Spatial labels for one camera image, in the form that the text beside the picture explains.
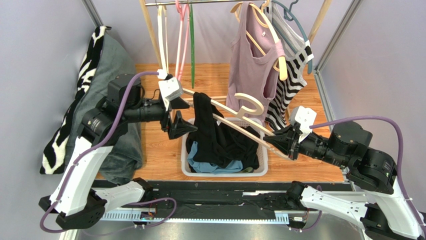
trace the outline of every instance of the wooden pole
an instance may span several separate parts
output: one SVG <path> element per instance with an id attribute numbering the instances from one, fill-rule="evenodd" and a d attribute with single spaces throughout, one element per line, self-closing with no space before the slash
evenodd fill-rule
<path id="1" fill-rule="evenodd" d="M 315 35 L 317 35 L 317 31 L 323 23 L 324 17 L 326 16 L 327 11 L 329 10 L 330 4 L 332 4 L 332 0 L 324 0 L 322 3 L 321 9 L 316 16 L 315 22 L 313 23 L 312 29 L 310 30 L 309 36 L 307 39 L 310 44 L 314 41 Z"/>
<path id="2" fill-rule="evenodd" d="M 158 65 L 160 69 L 163 68 L 161 64 L 161 57 L 160 57 L 160 48 L 157 44 L 157 38 L 156 34 L 154 33 L 153 23 L 151 22 L 150 13 L 148 12 L 148 8 L 145 5 L 145 0 L 139 0 L 140 7 L 142 8 L 143 17 L 145 18 L 146 27 L 148 28 L 149 37 L 151 38 L 152 46 L 154 47 L 155 56 L 157 57 Z"/>

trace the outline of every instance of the white wall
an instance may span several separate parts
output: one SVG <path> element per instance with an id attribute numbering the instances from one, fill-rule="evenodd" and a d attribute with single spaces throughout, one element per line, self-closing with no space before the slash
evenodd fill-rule
<path id="1" fill-rule="evenodd" d="M 336 119 L 379 115 L 396 121 L 404 138 L 402 177 L 414 204 L 426 211 L 426 2 L 363 1 L 325 65 L 322 78 Z M 371 146 L 396 160 L 393 128 L 362 121 Z"/>
<path id="2" fill-rule="evenodd" d="M 288 7 L 293 2 L 293 0 L 280 1 Z M 154 0 L 147 0 L 147 2 L 155 3 Z M 124 46 L 136 63 L 157 62 L 138 0 L 93 0 L 93 3 L 104 24 L 112 27 L 111 35 Z M 301 0 L 293 6 L 292 12 L 300 21 L 307 36 L 322 3 L 322 0 Z M 351 0 L 332 2 L 312 43 L 314 64 L 318 62 L 326 49 L 350 3 Z M 193 5 L 195 61 L 197 63 L 229 63 L 231 41 L 238 29 L 238 22 L 230 13 L 234 5 L 235 2 Z M 174 63 L 176 62 L 180 18 L 174 5 L 168 6 L 167 9 L 169 57 Z M 155 34 L 157 34 L 157 8 L 153 6 L 148 10 Z M 294 22 L 291 22 L 291 25 L 294 26 L 295 31 L 298 31 Z M 189 49 L 186 55 L 187 63 L 191 62 Z"/>
<path id="3" fill-rule="evenodd" d="M 42 152 L 74 98 L 95 27 L 79 0 L 0 6 L 0 239 L 58 239 L 39 228 L 38 202 L 62 177 L 39 174 Z"/>

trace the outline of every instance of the blue cloth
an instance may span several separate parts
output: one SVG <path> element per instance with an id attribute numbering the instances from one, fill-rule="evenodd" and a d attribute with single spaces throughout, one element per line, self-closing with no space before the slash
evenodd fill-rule
<path id="1" fill-rule="evenodd" d="M 211 174 L 233 174 L 243 170 L 243 163 L 238 160 L 232 160 L 226 168 L 221 168 L 214 163 L 209 162 L 197 162 L 194 161 L 194 156 L 198 151 L 198 142 L 194 141 L 191 146 L 191 151 L 188 154 L 186 160 L 189 165 L 199 174 L 211 173 Z"/>

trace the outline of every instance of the black and white patterned pillow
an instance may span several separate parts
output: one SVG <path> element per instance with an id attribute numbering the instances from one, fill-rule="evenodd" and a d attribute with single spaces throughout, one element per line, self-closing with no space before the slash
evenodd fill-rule
<path id="1" fill-rule="evenodd" d="M 41 174 L 62 174 L 65 171 L 64 158 L 66 145 L 73 126 L 74 112 L 83 96 L 89 90 L 92 79 L 95 76 L 104 47 L 104 35 L 106 30 L 106 26 L 100 26 L 97 27 L 91 35 L 87 52 L 78 73 L 77 93 L 75 94 L 74 101 L 63 116 L 61 126 L 44 148 L 42 166 L 40 169 Z"/>

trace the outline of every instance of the gray pillow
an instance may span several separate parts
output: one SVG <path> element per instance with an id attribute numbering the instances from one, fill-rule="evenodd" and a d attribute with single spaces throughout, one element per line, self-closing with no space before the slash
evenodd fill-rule
<path id="1" fill-rule="evenodd" d="M 107 95 L 108 83 L 120 74 L 135 74 L 135 63 L 126 50 L 110 35 L 105 33 L 103 49 L 96 73 L 90 87 L 78 103 L 73 121 L 71 134 L 66 144 L 65 163 L 70 162 L 74 151 L 77 129 L 83 115 L 93 109 L 98 101 Z M 142 167 L 141 125 L 128 124 L 127 134 L 121 136 L 100 167 L 100 173 L 109 182 L 126 184 L 132 180 L 136 169 Z"/>

